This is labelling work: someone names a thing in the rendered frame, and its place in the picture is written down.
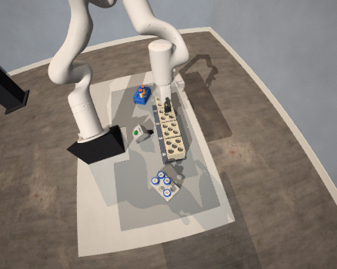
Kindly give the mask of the blue tube rack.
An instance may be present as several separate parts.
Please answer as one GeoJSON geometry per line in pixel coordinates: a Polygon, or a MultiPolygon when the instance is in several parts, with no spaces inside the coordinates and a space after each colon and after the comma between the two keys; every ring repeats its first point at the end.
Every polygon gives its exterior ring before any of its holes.
{"type": "MultiPolygon", "coordinates": [[[[138,90],[140,89],[140,86],[138,87],[138,90]]],[[[133,99],[134,99],[134,102],[137,103],[137,104],[141,104],[141,105],[145,105],[150,94],[151,94],[151,89],[150,87],[146,87],[146,93],[144,94],[144,98],[140,98],[140,95],[138,92],[138,90],[136,91],[135,95],[133,96],[133,99]],[[147,94],[148,93],[148,94],[147,94]],[[149,94],[150,93],[150,94],[149,94]],[[139,96],[138,96],[139,95],[139,96]],[[146,96],[147,95],[147,96],[146,96]],[[145,100],[144,100],[145,99],[145,100]],[[147,99],[147,100],[146,100],[147,99]]]]}

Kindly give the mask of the beige bucket adapter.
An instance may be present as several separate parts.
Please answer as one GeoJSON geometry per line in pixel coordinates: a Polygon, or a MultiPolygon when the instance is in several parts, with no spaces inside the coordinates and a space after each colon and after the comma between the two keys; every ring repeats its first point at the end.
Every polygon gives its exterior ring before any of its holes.
{"type": "Polygon", "coordinates": [[[163,139],[181,137],[177,121],[161,123],[163,139]]]}
{"type": "Polygon", "coordinates": [[[159,101],[159,98],[158,98],[158,97],[155,97],[155,100],[156,100],[157,109],[160,109],[160,108],[164,108],[164,107],[165,107],[164,104],[161,104],[161,102],[159,101]]]}
{"type": "Polygon", "coordinates": [[[165,139],[165,150],[168,161],[185,158],[185,148],[182,137],[165,139]]]}
{"type": "Polygon", "coordinates": [[[159,117],[160,125],[161,123],[176,121],[175,112],[173,110],[173,107],[171,107],[171,112],[165,113],[164,111],[165,111],[164,108],[158,109],[158,114],[159,114],[158,117],[159,117]]]}

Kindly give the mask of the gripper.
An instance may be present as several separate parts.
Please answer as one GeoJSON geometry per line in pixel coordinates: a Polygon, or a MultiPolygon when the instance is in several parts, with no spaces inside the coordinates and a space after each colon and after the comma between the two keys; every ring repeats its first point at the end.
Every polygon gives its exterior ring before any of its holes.
{"type": "Polygon", "coordinates": [[[172,101],[172,93],[171,93],[171,85],[170,83],[167,85],[158,85],[158,97],[161,102],[161,104],[167,103],[167,106],[165,105],[165,113],[171,112],[171,104],[172,101]],[[166,100],[166,101],[165,101],[166,100]]]}

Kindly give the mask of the beige tube rack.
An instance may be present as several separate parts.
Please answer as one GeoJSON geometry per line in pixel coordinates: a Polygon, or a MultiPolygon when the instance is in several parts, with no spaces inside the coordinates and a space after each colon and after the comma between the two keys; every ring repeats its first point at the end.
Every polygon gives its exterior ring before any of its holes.
{"type": "Polygon", "coordinates": [[[164,184],[164,181],[160,181],[158,179],[158,182],[159,182],[159,186],[155,186],[152,182],[151,182],[151,185],[152,187],[157,191],[159,192],[165,200],[167,200],[168,202],[172,199],[172,197],[177,194],[179,192],[179,187],[177,185],[175,185],[172,181],[171,181],[171,184],[169,186],[165,186],[164,184]],[[164,188],[165,187],[165,188],[164,188]],[[163,192],[161,191],[164,191],[165,189],[169,189],[171,191],[171,196],[169,198],[165,197],[163,192]]]}

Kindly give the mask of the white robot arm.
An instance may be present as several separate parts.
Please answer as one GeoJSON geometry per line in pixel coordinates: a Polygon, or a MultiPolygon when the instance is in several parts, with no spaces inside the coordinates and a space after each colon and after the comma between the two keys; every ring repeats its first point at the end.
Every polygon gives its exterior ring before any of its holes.
{"type": "MultiPolygon", "coordinates": [[[[117,0],[68,0],[68,2],[72,17],[67,38],[51,60],[48,76],[58,85],[75,83],[75,90],[69,94],[68,102],[80,130],[78,133],[80,139],[77,142],[83,143],[108,133],[110,129],[102,128],[90,95],[92,69],[87,62],[75,58],[85,50],[92,34],[93,21],[88,10],[89,2],[100,8],[111,8],[117,0]]],[[[187,63],[190,58],[180,32],[169,23],[156,18],[148,0],[122,0],[122,3],[138,34],[164,38],[148,45],[154,83],[157,85],[176,83],[179,88],[184,88],[185,82],[179,71],[173,71],[175,67],[187,63]]]]}

